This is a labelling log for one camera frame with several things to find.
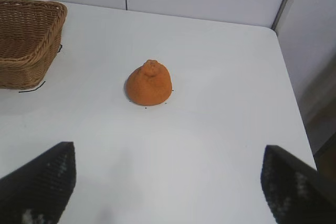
brown wicker basket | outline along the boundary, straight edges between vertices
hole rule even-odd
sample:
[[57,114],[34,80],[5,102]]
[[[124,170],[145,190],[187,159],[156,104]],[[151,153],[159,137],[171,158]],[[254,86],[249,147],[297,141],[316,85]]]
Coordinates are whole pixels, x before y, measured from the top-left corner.
[[28,89],[42,81],[66,15],[57,2],[0,0],[0,88]]

basket rim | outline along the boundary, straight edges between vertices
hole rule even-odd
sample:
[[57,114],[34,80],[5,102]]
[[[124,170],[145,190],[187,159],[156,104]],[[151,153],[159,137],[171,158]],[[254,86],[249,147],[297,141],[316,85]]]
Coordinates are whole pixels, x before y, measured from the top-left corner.
[[1,67],[8,66],[8,67],[14,67],[16,64],[34,64],[38,60],[41,59],[41,57],[44,55],[46,50],[48,49],[49,45],[51,44],[52,40],[55,39],[57,33],[60,29],[62,29],[62,26],[65,22],[66,16],[67,16],[67,7],[60,3],[55,1],[41,1],[41,0],[0,0],[0,5],[22,5],[22,6],[52,6],[57,7],[59,11],[57,12],[57,16],[52,23],[52,25],[49,27],[45,35],[43,36],[42,40],[39,42],[35,50],[25,56],[22,56],[20,58],[11,59],[11,58],[0,58],[0,64]]

orange foam fruit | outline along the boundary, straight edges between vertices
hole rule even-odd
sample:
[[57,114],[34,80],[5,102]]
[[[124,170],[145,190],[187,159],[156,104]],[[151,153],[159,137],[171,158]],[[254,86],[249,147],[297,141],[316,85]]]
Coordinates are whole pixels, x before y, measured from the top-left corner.
[[157,105],[172,93],[172,81],[166,67],[156,60],[148,60],[128,77],[126,93],[139,105]]

white tabletop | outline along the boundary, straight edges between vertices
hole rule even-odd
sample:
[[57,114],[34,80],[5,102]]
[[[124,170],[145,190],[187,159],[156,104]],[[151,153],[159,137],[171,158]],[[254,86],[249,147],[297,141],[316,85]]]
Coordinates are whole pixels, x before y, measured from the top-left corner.
[[[0,90],[0,175],[74,141],[67,223],[275,223],[260,185],[276,144],[314,167],[277,37],[268,28],[66,4],[63,49],[37,91]],[[147,59],[171,97],[130,102]]]

black marker line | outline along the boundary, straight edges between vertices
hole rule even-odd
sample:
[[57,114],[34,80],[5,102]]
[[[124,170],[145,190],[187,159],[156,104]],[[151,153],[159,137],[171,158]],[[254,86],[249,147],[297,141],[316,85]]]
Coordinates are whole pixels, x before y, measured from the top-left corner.
[[62,48],[63,48],[63,45],[59,44],[59,49],[58,49],[57,53],[61,52]]
[[33,90],[26,90],[26,91],[19,91],[19,93],[28,93],[28,92],[36,91],[36,90],[38,90],[40,87],[42,87],[44,83],[46,83],[46,81],[44,81],[44,82],[43,82],[40,86],[38,86],[36,89],[33,89]]

